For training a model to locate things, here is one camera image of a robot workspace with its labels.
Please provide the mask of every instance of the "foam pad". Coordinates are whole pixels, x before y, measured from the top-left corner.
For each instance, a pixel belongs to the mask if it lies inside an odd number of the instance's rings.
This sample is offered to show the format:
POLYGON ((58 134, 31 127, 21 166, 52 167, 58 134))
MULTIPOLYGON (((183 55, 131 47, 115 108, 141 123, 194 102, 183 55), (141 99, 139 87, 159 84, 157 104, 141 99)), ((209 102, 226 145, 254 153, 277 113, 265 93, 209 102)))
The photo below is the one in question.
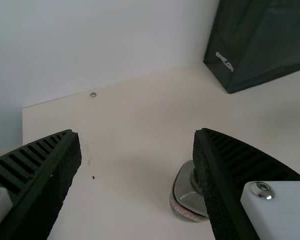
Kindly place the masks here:
POLYGON ((0 240, 46 240, 81 165, 79 137, 50 135, 0 157, 0 186, 13 208, 0 224, 0 240))
POLYGON ((300 181, 264 152, 207 128, 196 131, 193 162, 216 240, 259 240, 240 198, 251 181, 300 181))

